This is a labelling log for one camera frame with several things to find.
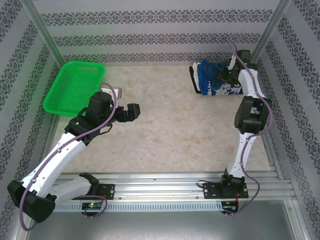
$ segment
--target marble surface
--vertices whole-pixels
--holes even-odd
[[[106,67],[104,81],[122,88],[120,106],[140,104],[141,115],[134,122],[114,123],[65,173],[223,171],[231,161],[242,95],[196,94],[189,66]],[[69,120],[60,118],[54,145]],[[261,137],[247,169],[270,170]]]

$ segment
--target green basket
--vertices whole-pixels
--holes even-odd
[[[69,61],[63,65],[45,97],[44,110],[62,116],[77,116],[99,90],[105,70],[100,63]]]

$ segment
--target patterned wallpaper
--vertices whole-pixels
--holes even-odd
[[[311,239],[320,239],[319,13],[314,0],[292,1],[259,61],[272,99],[274,148]]]
[[[5,240],[17,210],[7,185],[42,158],[53,120],[43,101],[59,68],[21,3],[6,0],[0,8],[0,240]]]
[[[278,2],[37,0],[35,4],[67,61],[131,66],[188,65],[207,53],[229,52],[230,39],[253,50]]]

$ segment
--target white arm segment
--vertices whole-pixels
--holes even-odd
[[[250,69],[250,72],[254,76],[254,81],[256,84],[257,92],[259,93],[259,95],[261,97],[264,98],[265,95],[261,92],[261,89],[260,89],[260,86],[258,83],[258,72],[253,69]],[[238,80],[241,83],[244,96],[252,96],[253,98],[256,98],[256,99],[259,98],[256,94],[253,80],[250,77],[247,70],[243,69],[240,71]],[[233,175],[236,178],[241,178],[241,177],[245,176],[244,172],[241,169],[241,164],[240,164],[241,153],[244,149],[247,138],[251,135],[253,135],[253,134],[252,133],[241,134],[240,131],[237,131],[236,144],[235,144],[235,149],[234,149],[234,153],[233,153],[233,161],[227,167],[227,172],[229,175]],[[256,140],[256,138],[257,137],[250,138],[248,145],[245,148],[245,151],[243,154],[243,160],[242,160],[244,169],[246,169],[247,161],[249,158],[249,153],[250,153],[251,147],[252,147],[254,141]]]
[[[51,150],[51,152],[42,160],[42,162],[34,169],[28,176],[22,179],[23,186],[26,188],[33,178],[37,170],[40,166],[48,159],[48,157],[60,146],[74,138],[75,136],[71,133],[62,134],[60,140],[56,144],[56,146]],[[62,173],[65,167],[69,164],[69,162],[76,156],[80,151],[82,151],[86,145],[82,141],[73,141],[68,146],[63,148],[61,152],[57,153],[44,167],[39,176],[36,179],[36,182],[31,186],[30,192],[36,191],[36,195],[42,198],[45,198],[52,185],[58,178],[58,176]]]
[[[91,183],[87,179],[82,176],[78,176],[71,181],[53,186],[49,193],[57,196],[57,198],[54,200],[55,206],[57,207],[71,199],[81,195],[86,195],[89,192],[90,187]]]

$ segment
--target green plastic basket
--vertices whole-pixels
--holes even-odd
[[[62,116],[77,116],[99,90],[105,70],[100,63],[69,61],[63,65],[45,97],[44,110]]]

